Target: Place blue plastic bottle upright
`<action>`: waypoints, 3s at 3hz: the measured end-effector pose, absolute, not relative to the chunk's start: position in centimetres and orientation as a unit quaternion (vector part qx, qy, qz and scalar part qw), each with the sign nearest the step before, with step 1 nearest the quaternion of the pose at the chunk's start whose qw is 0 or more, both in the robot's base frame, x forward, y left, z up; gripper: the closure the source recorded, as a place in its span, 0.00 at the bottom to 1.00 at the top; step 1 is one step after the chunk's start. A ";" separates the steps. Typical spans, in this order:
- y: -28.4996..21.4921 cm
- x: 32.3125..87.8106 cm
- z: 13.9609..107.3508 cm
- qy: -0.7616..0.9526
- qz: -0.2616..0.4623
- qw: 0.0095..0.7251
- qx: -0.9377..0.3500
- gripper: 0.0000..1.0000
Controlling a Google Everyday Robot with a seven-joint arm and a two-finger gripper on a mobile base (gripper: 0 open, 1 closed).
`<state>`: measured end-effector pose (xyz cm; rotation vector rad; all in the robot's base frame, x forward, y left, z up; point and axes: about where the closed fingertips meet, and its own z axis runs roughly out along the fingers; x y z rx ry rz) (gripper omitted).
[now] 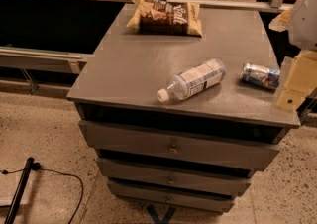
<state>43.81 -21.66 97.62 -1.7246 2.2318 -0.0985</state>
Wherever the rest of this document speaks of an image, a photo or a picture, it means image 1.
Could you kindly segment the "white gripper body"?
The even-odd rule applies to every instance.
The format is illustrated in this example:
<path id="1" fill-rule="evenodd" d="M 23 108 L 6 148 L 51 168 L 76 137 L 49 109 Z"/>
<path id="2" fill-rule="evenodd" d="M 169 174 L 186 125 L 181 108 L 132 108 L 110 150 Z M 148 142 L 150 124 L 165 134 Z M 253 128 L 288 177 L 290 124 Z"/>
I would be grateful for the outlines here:
<path id="1" fill-rule="evenodd" d="M 289 41 L 303 50 L 317 50 L 317 0 L 297 0 L 287 26 Z"/>

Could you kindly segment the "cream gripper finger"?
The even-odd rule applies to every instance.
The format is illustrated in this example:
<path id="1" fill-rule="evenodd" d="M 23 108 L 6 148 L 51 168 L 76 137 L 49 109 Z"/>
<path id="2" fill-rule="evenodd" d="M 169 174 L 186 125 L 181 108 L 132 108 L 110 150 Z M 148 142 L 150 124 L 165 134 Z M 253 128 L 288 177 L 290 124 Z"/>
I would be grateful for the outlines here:
<path id="1" fill-rule="evenodd" d="M 292 10 L 285 10 L 282 13 L 278 14 L 274 19 L 271 20 L 268 27 L 271 30 L 277 32 L 286 31 L 289 27 L 290 18 L 292 15 Z"/>
<path id="2" fill-rule="evenodd" d="M 316 87 L 317 52 L 302 50 L 295 58 L 286 56 L 275 92 L 275 106 L 293 112 Z"/>

